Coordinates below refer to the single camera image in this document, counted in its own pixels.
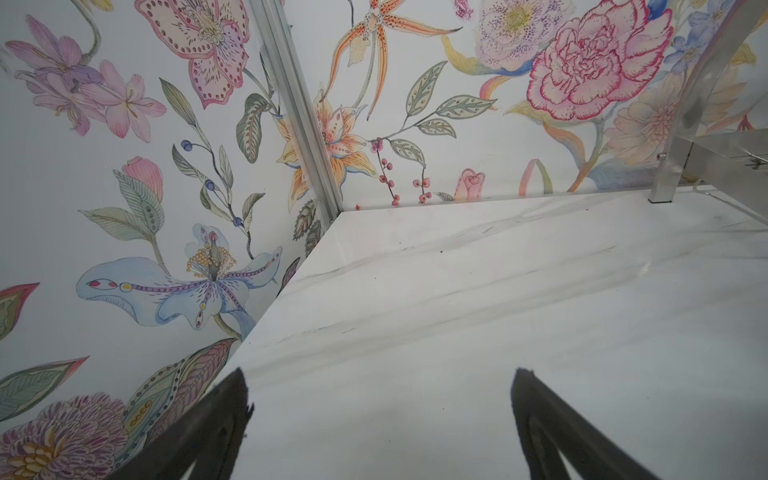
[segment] pink lily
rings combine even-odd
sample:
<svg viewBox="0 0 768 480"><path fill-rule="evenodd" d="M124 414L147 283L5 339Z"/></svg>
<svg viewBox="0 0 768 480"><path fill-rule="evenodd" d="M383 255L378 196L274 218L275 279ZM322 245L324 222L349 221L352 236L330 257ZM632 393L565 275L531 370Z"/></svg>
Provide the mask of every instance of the pink lily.
<svg viewBox="0 0 768 480"><path fill-rule="evenodd" d="M126 84L109 60L102 61L99 69L105 84L84 84L82 91L107 107L107 126L113 134L125 138L130 127L137 137L149 143L152 138L146 115L160 117L166 111L165 105L144 96L144 79L140 75L132 76Z"/></svg>
<svg viewBox="0 0 768 480"><path fill-rule="evenodd" d="M69 91L60 75L49 73L45 78L46 81L41 81L28 71L17 71L14 76L26 80L27 84L34 85L35 90L41 92L32 100L32 103L39 107L50 108L56 116L67 112L67 117L72 122L72 129L81 136L85 135L91 127L88 118L106 121L99 111L100 106L82 93Z"/></svg>
<svg viewBox="0 0 768 480"><path fill-rule="evenodd" d="M58 74L68 90L74 88L75 80L82 84L101 83L101 74L97 70L80 65L83 51L76 41L67 36L57 39L48 27L31 15L27 15L27 26L40 47L17 40L7 41L5 46L34 68L39 78L45 80L50 73Z"/></svg>

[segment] orange orchid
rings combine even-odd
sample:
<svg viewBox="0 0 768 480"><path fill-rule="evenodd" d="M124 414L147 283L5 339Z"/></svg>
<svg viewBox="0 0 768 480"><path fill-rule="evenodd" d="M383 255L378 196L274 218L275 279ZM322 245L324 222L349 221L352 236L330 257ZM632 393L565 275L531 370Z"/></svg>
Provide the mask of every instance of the orange orchid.
<svg viewBox="0 0 768 480"><path fill-rule="evenodd" d="M387 0L385 2L380 2L379 0L370 0L371 9L366 14L366 17L362 20L362 22L352 27L352 30L349 30L346 35L342 37L341 41L339 41L339 44L336 46L336 51L333 54L333 62L331 63L331 75L330 79L328 80L328 91L330 91L331 87L333 86L333 81L336 80L336 74L339 71L339 60L341 59L341 54L347 48L349 48L349 65L353 65L360 62L368 47L371 47L371 67L373 67L373 54L377 46L376 41L378 40L379 84L376 89L376 96L373 98L373 104L371 105L371 109L368 113L368 118L371 118L373 108L376 107L376 102L379 101L379 96L381 95L382 87L384 86L384 78L386 77L388 51L384 27L389 27L393 30L404 31L407 33L415 33L417 35L421 35L422 37L444 35L460 30L460 28L442 30L440 28L433 28L428 25L424 25L408 18L391 15L391 13L405 1L406 0Z"/></svg>

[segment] painted flower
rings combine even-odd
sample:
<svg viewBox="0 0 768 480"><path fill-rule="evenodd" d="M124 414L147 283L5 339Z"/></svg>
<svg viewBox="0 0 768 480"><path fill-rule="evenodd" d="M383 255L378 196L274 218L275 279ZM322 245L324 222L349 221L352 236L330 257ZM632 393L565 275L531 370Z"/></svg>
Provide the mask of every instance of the painted flower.
<svg viewBox="0 0 768 480"><path fill-rule="evenodd" d="M82 85L82 91L107 107L107 126L113 134L125 138L130 127L137 137L149 143L152 136L147 115L160 117L165 113L165 105L144 96L144 79L140 75L132 76L126 84L111 61L102 61L99 69L104 84Z"/></svg>
<svg viewBox="0 0 768 480"><path fill-rule="evenodd" d="M558 120L596 117L654 77L672 35L672 11L648 20L643 0L603 0L560 28L533 62L528 101Z"/></svg>
<svg viewBox="0 0 768 480"><path fill-rule="evenodd" d="M384 88L384 79L386 78L386 70L388 64L389 49L386 44L386 33L384 27L391 28L392 30L404 31L406 33L415 33L422 37L432 37L434 35L445 35L453 33L460 28L454 28L452 30L442 30L440 28L433 28L423 23L416 22L409 18L398 17L392 15L400 5L406 0L370 0L370 10L366 13L362 22L358 23L352 30L348 31L339 41L336 46L336 51L333 52L333 60L331 61L331 75L328 80L328 91L326 95L330 93L333 81L336 80L336 74L339 72L339 61L341 60L341 54L349 48L349 65L353 65L362 60L368 47L371 46L371 40L374 44L378 42L379 49L379 80L376 88L376 96L373 98L370 110L368 110L368 118L371 118L373 109L376 108L376 102L379 101L379 96Z"/></svg>
<svg viewBox="0 0 768 480"><path fill-rule="evenodd" d="M143 157L131 158L123 165L123 173L139 180L157 195L159 201L163 201L163 173L152 160Z"/></svg>
<svg viewBox="0 0 768 480"><path fill-rule="evenodd" d="M106 121L99 111L101 106L82 93L69 91L60 75L49 73L45 81L28 71L17 71L14 76L26 80L27 85L32 85L34 91L40 93L32 99L32 103L39 107L50 108L57 117L66 113L72 123L72 130L78 132L78 135L85 135L91 128L89 118Z"/></svg>
<svg viewBox="0 0 768 480"><path fill-rule="evenodd" d="M277 163L288 165L294 169L293 181L290 186L290 195L288 196L288 211L290 211L293 208L293 204L303 197L310 187L304 181L304 173L302 172L301 163L299 162L299 156L296 154L296 146L293 145L285 119L274 116L273 119L275 120L275 124L277 124L277 130L280 131L280 134L283 135L283 138L285 138L286 141L283 154L277 159Z"/></svg>
<svg viewBox="0 0 768 480"><path fill-rule="evenodd" d="M226 104L243 86L248 15L242 0L136 0L157 37L190 61L192 86L203 102Z"/></svg>
<svg viewBox="0 0 768 480"><path fill-rule="evenodd" d="M688 17L690 24L689 37L696 38L701 43L709 43L714 38L717 29L723 24L728 11L735 0L709 0L707 13L694 12Z"/></svg>
<svg viewBox="0 0 768 480"><path fill-rule="evenodd" d="M475 52L490 68L519 69L573 15L571 0L483 0Z"/></svg>
<svg viewBox="0 0 768 480"><path fill-rule="evenodd" d="M127 441L123 402L106 393L46 407L38 418L0 436L3 480L101 480Z"/></svg>
<svg viewBox="0 0 768 480"><path fill-rule="evenodd" d="M16 40L7 41L5 46L11 53L34 68L35 76L45 79L51 73L60 75L69 91L74 88L75 80L82 84L101 83L101 74L97 70L87 65L80 65L83 51L76 41L67 36L57 40L48 27L32 15L27 15L27 26L40 47Z"/></svg>
<svg viewBox="0 0 768 480"><path fill-rule="evenodd" d="M683 37L675 37L674 40L672 40L672 46L675 51L667 55L664 59L664 63L674 64L670 71L678 74L683 73L688 67L699 61L707 44L701 43L698 37L688 35L687 40Z"/></svg>
<svg viewBox="0 0 768 480"><path fill-rule="evenodd" d="M485 174L482 172L476 174L471 168L464 170L458 178L453 199L456 201L479 200L483 182L485 182Z"/></svg>
<svg viewBox="0 0 768 480"><path fill-rule="evenodd" d="M145 326L183 315L199 330L211 316L229 313L245 338L256 325L244 309L249 292L274 280L283 249L257 255L242 270L231 271L236 261L219 229L198 223L193 232L197 242L184 253L187 272L199 280L175 280L148 258L128 257L91 268L78 281L78 296L117 305Z"/></svg>
<svg viewBox="0 0 768 480"><path fill-rule="evenodd" d="M352 134L360 109L339 107L333 110L327 100L320 100L322 97L323 90L321 89L315 99L315 114L320 130L323 132L333 179L336 181L339 191L346 180L347 173L361 173L375 177L376 168L368 160L366 153L361 151L366 145L366 141L362 137Z"/></svg>
<svg viewBox="0 0 768 480"><path fill-rule="evenodd" d="M614 127L605 131L608 150L628 165L656 161L672 128L682 89L682 75L670 73L658 87L643 90L628 108L619 110Z"/></svg>

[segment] wall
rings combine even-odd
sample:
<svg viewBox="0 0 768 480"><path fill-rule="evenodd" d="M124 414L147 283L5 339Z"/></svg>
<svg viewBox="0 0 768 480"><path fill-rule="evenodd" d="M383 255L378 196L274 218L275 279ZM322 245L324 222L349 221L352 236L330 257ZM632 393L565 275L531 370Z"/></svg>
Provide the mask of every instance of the wall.
<svg viewBox="0 0 768 480"><path fill-rule="evenodd" d="M105 477L319 239L250 10L190 3L0 6L0 477Z"/></svg>
<svg viewBox="0 0 768 480"><path fill-rule="evenodd" d="M329 89L317 108L336 170L346 167L337 181L350 210L650 186L681 85L732 4L288 0L285 9L309 89ZM766 124L766 31L723 75L704 133ZM350 120L334 136L329 112L341 107Z"/></svg>

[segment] white marble floor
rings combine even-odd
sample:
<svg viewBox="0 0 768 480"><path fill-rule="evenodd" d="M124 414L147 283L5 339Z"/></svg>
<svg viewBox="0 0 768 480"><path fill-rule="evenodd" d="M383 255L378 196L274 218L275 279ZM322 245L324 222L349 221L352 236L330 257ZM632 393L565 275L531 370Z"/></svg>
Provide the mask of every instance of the white marble floor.
<svg viewBox="0 0 768 480"><path fill-rule="evenodd" d="M221 373L233 478L527 478L537 376L666 480L768 472L768 229L690 191L344 213Z"/></svg>

